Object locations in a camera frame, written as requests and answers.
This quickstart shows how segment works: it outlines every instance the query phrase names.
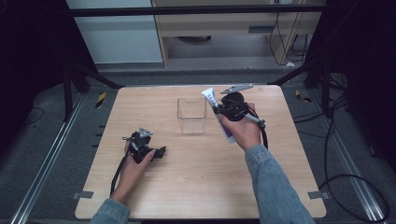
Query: light blue sleeve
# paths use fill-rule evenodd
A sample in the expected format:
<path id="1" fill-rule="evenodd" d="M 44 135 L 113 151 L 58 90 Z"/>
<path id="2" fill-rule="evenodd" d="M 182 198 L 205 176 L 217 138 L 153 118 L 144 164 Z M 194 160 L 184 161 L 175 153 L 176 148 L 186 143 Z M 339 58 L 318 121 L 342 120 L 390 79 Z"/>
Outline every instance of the light blue sleeve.
<path id="1" fill-rule="evenodd" d="M 288 178 L 264 146 L 250 148 L 245 159 L 252 177 L 260 223 L 315 223 Z"/>
<path id="2" fill-rule="evenodd" d="M 96 214 L 91 219 L 91 223 L 123 224 L 128 223 L 131 211 L 128 207 L 112 199 L 106 199 Z"/>

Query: white tube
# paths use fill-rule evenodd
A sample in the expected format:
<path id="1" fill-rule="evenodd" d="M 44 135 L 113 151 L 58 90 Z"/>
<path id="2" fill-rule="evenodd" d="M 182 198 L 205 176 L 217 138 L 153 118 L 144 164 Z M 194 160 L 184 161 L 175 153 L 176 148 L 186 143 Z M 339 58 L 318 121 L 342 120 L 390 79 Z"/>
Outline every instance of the white tube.
<path id="1" fill-rule="evenodd" d="M 213 88 L 209 88 L 205 91 L 202 92 L 202 94 L 205 96 L 207 102 L 210 104 L 210 107 L 213 110 L 213 106 L 218 106 L 218 102 L 216 101 L 215 98 L 215 93 L 213 92 Z M 216 120 L 218 121 L 220 128 L 223 130 L 224 135 L 226 136 L 228 142 L 234 143 L 235 142 L 235 138 L 233 137 L 233 134 L 230 132 L 230 130 L 228 130 L 226 127 L 224 127 L 224 125 L 221 124 L 221 121 L 219 119 L 219 115 L 215 114 L 216 116 Z"/>

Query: wooden table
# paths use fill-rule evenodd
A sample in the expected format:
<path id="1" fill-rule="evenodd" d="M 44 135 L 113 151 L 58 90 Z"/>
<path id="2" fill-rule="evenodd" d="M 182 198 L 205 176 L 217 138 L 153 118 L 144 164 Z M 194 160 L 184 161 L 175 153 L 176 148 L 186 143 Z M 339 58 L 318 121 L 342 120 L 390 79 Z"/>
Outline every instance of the wooden table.
<path id="1" fill-rule="evenodd" d="M 108 198 L 110 183 L 123 156 L 125 141 L 139 127 L 154 132 L 150 147 L 166 146 L 162 159 L 155 160 L 131 196 L 131 218 L 257 218 L 259 212 L 243 150 L 230 145 L 208 108 L 205 134 L 181 133 L 177 121 L 177 99 L 203 97 L 210 86 L 136 87 L 119 91 L 105 132 L 94 158 L 84 191 L 91 199 L 79 199 L 76 216 L 91 218 Z M 230 86 L 214 86 L 219 92 Z M 254 102 L 266 120 L 269 148 L 283 167 L 290 183 L 312 217 L 324 217 L 304 149 L 278 86 L 255 86 L 242 92 Z"/>

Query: white cabinet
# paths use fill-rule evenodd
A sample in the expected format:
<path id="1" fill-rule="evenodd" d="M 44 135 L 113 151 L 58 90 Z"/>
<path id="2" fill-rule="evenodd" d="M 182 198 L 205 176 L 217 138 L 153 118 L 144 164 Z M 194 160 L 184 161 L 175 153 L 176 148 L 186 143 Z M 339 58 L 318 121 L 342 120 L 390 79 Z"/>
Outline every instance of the white cabinet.
<path id="1" fill-rule="evenodd" d="M 149 0 L 67 0 L 70 8 L 151 7 Z M 162 63 L 153 16 L 75 17 L 96 64 Z"/>

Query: gray floor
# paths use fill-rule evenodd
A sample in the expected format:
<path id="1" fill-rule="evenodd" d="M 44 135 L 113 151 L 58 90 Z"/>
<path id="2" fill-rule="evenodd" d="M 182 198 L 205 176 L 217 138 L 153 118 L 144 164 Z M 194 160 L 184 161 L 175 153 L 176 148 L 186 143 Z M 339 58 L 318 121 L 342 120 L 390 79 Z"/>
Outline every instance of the gray floor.
<path id="1" fill-rule="evenodd" d="M 275 63 L 269 53 L 271 51 L 268 44 L 263 36 L 259 35 L 212 36 L 207 42 L 186 42 L 175 38 L 172 44 L 171 60 L 166 68 L 139 66 L 132 72 L 104 72 L 103 75 L 127 86 L 234 84 L 267 83 L 292 70 Z M 314 95 L 319 91 L 319 88 L 306 91 L 302 86 L 302 80 L 304 76 L 299 76 L 282 88 L 290 113 L 294 117 L 318 112 L 316 104 L 306 103 L 295 96 L 295 89 L 299 89 L 303 96 L 311 98 L 315 98 Z M 102 126 L 106 125 L 117 95 L 117 90 L 111 90 L 92 79 L 90 83 L 92 87 L 89 93 L 83 94 L 84 100 L 80 112 L 29 216 L 32 223 L 81 221 L 74 215 L 78 201 L 72 199 L 72 195 L 83 189 L 96 145 L 100 142 L 100 133 L 104 130 Z M 99 94 L 103 91 L 106 92 L 106 99 L 102 107 L 94 108 Z M 332 98 L 335 99 L 340 95 L 340 92 L 332 91 Z M 14 139 L 13 153 L 10 158 L 2 161 L 1 223 L 8 223 L 17 210 L 63 124 L 63 87 L 60 85 L 39 93 L 35 98 L 35 107 L 41 108 L 44 115 L 40 119 L 42 111 L 32 110 L 26 122 L 35 120 L 36 122 L 27 124 L 21 129 L 20 134 Z M 384 159 L 370 156 L 369 146 L 352 115 L 347 111 L 347 106 L 337 110 L 334 120 L 336 131 L 361 175 L 372 181 L 385 195 L 391 208 L 394 208 L 396 197 L 393 191 L 396 187 L 396 175 Z M 296 128 L 300 132 L 315 179 L 320 184 L 324 181 L 323 136 L 327 132 L 324 119 L 318 118 L 299 123 L 296 124 Z M 329 144 L 328 160 L 330 175 L 345 172 L 345 165 L 340 160 L 333 141 Z M 332 189 L 342 204 L 360 216 L 366 217 L 361 201 L 348 179 L 335 181 L 332 183 Z M 317 223 L 361 223 L 344 212 L 332 199 L 324 202 L 328 214 L 325 218 L 318 219 Z M 396 216 L 393 213 L 390 214 L 389 223 L 396 223 Z"/>

